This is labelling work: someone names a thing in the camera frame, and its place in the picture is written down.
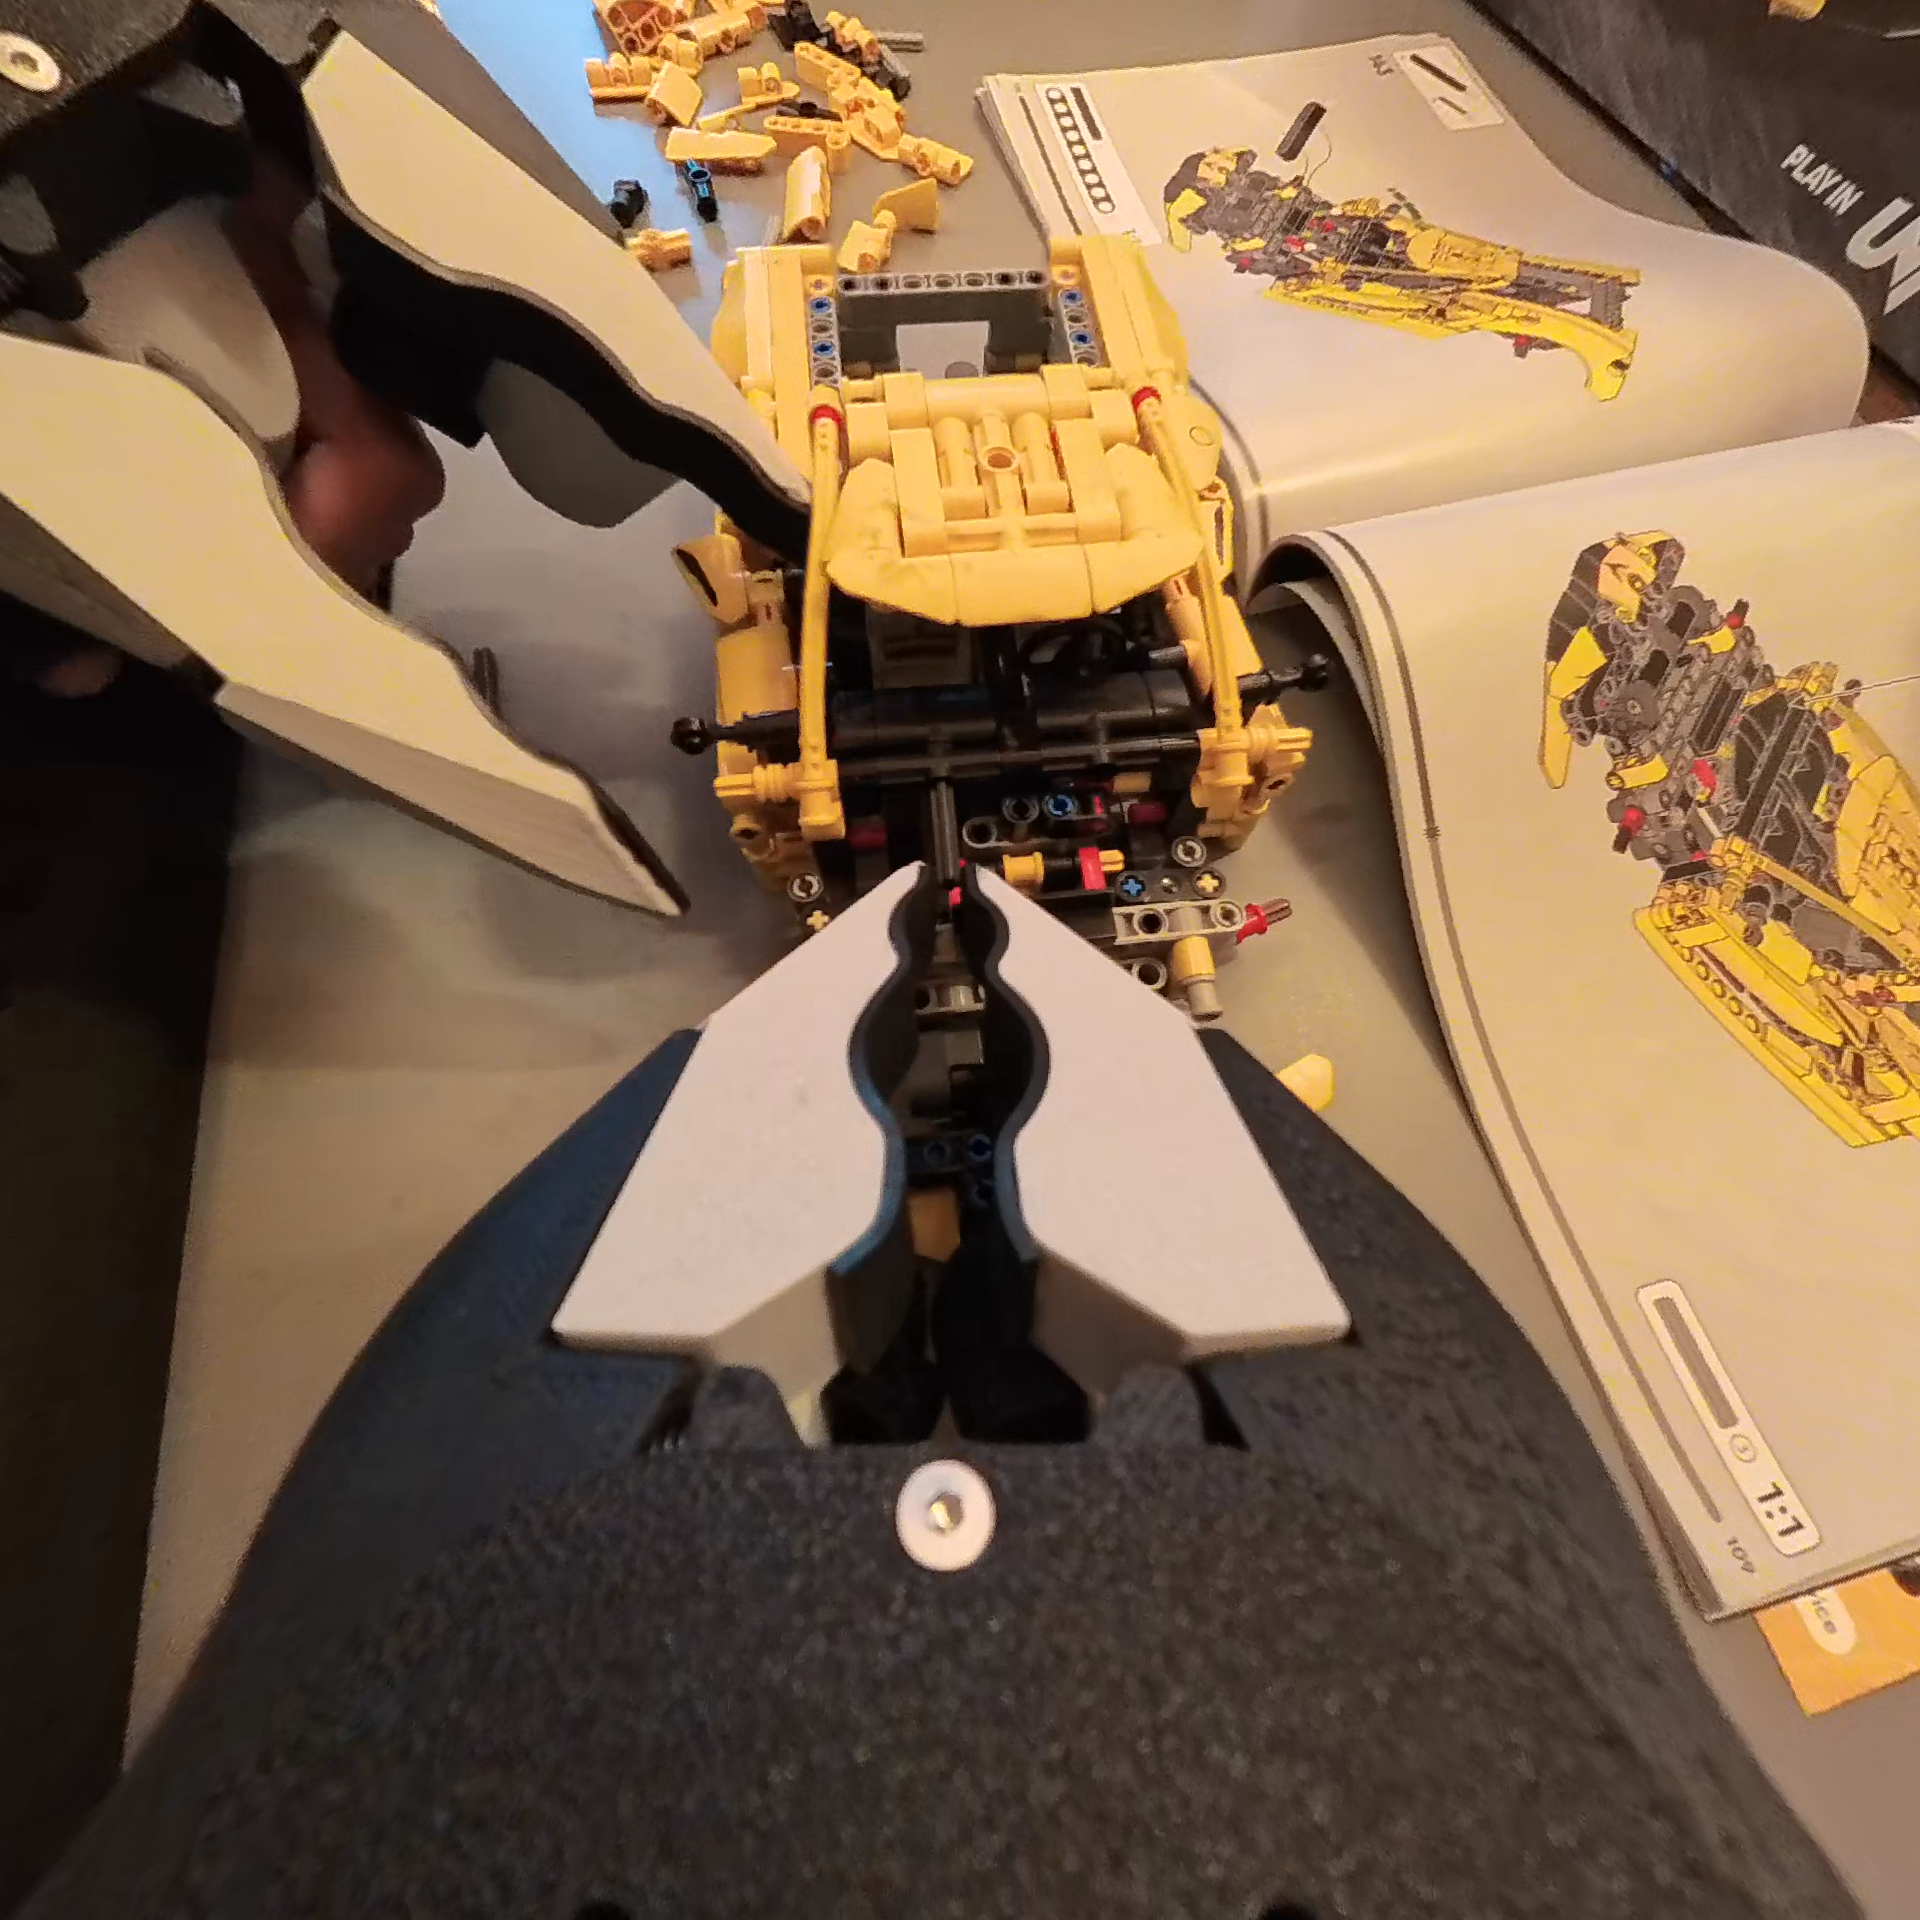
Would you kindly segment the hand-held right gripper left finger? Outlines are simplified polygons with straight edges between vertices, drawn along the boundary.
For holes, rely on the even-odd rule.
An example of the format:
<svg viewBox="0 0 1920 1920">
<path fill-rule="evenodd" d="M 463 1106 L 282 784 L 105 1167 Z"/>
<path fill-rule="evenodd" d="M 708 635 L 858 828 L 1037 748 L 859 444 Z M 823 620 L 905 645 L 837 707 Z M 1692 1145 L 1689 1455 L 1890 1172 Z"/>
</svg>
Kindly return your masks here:
<svg viewBox="0 0 1920 1920">
<path fill-rule="evenodd" d="M 897 1093 L 945 904 L 911 863 L 705 1021 L 559 1345 L 749 1368 L 783 1401 L 874 1369 L 917 1281 Z"/>
</svg>

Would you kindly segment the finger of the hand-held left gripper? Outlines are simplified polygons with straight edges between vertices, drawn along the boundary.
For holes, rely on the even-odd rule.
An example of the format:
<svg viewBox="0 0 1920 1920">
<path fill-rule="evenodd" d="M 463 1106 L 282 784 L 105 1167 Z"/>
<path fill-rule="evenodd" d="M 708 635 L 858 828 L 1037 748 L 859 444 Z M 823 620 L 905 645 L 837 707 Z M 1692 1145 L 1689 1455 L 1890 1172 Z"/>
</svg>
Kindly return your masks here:
<svg viewBox="0 0 1920 1920">
<path fill-rule="evenodd" d="M 4 591 L 214 680 L 239 727 L 567 888 L 661 920 L 634 823 L 525 748 L 452 652 L 348 591 L 257 444 L 169 372 L 4 337 Z"/>
<path fill-rule="evenodd" d="M 810 483 L 588 187 L 419 7 L 331 7 L 301 81 L 343 295 L 455 391 L 430 420 L 518 489 L 612 528 L 676 483 L 783 561 Z"/>
</svg>

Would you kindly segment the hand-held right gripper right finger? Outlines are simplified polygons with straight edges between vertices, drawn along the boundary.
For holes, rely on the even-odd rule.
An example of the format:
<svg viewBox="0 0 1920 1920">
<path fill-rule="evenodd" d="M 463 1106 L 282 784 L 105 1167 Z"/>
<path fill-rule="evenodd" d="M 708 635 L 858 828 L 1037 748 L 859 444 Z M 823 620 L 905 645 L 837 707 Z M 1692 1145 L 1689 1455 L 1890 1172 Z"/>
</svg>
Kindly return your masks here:
<svg viewBox="0 0 1920 1920">
<path fill-rule="evenodd" d="M 1206 1039 L 1007 880 L 966 868 L 993 1145 L 961 1240 L 961 1434 L 1070 1445 L 1142 1369 L 1354 1329 Z"/>
</svg>

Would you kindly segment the instruction booklet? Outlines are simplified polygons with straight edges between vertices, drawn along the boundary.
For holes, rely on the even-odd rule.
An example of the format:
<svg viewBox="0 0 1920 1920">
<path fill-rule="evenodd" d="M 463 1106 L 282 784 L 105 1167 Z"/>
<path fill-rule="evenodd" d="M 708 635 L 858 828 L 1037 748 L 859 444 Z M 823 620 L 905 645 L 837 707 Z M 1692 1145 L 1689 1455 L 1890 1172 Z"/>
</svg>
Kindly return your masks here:
<svg viewBox="0 0 1920 1920">
<path fill-rule="evenodd" d="M 1915 423 L 1799 257 L 1570 180 L 1451 39 L 1006 74 L 1135 239 L 1241 588 L 1350 671 L 1455 1072 L 1709 1617 L 1915 1555 Z"/>
</svg>

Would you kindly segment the yellow brick car model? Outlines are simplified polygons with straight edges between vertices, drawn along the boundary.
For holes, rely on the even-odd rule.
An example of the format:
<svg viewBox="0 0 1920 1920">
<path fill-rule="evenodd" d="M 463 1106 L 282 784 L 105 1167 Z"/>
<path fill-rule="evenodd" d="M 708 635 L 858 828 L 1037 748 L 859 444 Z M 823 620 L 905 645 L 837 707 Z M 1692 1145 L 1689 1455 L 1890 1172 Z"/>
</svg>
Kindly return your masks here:
<svg viewBox="0 0 1920 1920">
<path fill-rule="evenodd" d="M 731 519 L 676 551 L 717 637 L 711 757 L 739 853 L 825 930 L 891 872 L 949 891 L 903 1111 L 914 1244 L 993 1196 L 964 873 L 999 876 L 1194 1024 L 1289 916 L 1223 872 L 1306 767 L 1235 600 L 1221 420 L 1139 243 L 1042 273 L 889 274 L 825 244 L 725 274 L 715 362 L 819 489 L 781 561 Z"/>
</svg>

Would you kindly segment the grey desk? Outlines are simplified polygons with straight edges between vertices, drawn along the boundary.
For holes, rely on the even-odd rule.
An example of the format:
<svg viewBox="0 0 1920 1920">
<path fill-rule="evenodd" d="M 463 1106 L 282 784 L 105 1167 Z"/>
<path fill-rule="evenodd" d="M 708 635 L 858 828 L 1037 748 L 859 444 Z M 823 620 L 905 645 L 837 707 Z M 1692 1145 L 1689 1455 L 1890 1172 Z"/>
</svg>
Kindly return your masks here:
<svg viewBox="0 0 1920 1920">
<path fill-rule="evenodd" d="M 1246 58 L 1386 32 L 1451 36 L 1573 180 L 1700 227 L 1658 162 L 1468 4 L 833 4 L 925 36 L 914 123 L 975 155 L 935 257 L 1028 266 L 1039 239 L 975 119 L 990 74 Z M 591 4 L 442 4 L 445 23 L 594 191 L 671 185 L 655 138 L 591 109 Z M 682 876 L 654 922 L 572 895 L 277 752 L 246 751 L 175 1315 L 138 1744 L 186 1679 L 263 1509 L 350 1357 L 428 1260 L 668 1031 L 783 946 L 700 769 L 665 744 L 705 707 L 711 627 L 668 556 L 705 505 L 661 493 L 598 533 L 524 496 L 491 445 L 436 442 L 445 496 L 396 608 L 497 652 L 507 707 L 591 770 Z M 1454 1242 L 1602 1431 L 1551 1290 L 1507 1204 L 1434 1016 L 1371 729 L 1349 689 L 1307 701 L 1307 772 L 1235 863 L 1294 914 L 1227 973 L 1227 1031 L 1283 1068 L 1323 1051 L 1330 1124 Z M 1751 1623 L 1667 1592 L 1702 1674 L 1867 1915 L 1915 1912 L 1915 1682 L 1804 1716 Z"/>
</svg>

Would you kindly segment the person's left hand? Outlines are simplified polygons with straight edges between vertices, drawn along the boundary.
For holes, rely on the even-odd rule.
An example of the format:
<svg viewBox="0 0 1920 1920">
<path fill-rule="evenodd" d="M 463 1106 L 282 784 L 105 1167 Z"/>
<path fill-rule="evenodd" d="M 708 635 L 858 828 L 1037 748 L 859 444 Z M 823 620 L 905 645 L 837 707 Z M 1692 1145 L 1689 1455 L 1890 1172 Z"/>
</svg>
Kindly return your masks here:
<svg viewBox="0 0 1920 1920">
<path fill-rule="evenodd" d="M 297 362 L 301 416 L 282 491 L 313 554 L 385 607 L 419 522 L 444 501 L 421 426 L 351 378 L 326 345 Z"/>
</svg>

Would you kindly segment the pile of yellow brick pieces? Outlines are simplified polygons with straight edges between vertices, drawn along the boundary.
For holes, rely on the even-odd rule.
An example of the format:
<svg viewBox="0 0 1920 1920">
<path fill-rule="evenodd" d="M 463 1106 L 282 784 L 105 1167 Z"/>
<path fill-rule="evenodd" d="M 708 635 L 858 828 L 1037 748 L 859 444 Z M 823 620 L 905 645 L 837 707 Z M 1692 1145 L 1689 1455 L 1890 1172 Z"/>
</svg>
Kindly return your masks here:
<svg viewBox="0 0 1920 1920">
<path fill-rule="evenodd" d="M 845 276 L 937 233 L 975 159 L 910 127 L 905 55 L 924 36 L 807 3 L 594 3 L 583 61 L 597 109 L 635 109 L 702 225 L 717 185 L 780 178 L 775 240 L 823 247 Z"/>
</svg>

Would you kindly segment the toy car set box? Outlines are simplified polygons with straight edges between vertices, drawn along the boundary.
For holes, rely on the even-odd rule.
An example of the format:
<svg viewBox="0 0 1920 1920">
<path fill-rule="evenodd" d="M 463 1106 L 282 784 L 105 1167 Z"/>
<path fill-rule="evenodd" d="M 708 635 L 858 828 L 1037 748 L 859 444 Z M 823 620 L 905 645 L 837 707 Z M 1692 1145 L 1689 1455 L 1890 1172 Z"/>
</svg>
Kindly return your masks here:
<svg viewBox="0 0 1920 1920">
<path fill-rule="evenodd" d="M 1483 3 L 1741 233 L 1830 274 L 1918 380 L 1915 3 Z"/>
</svg>

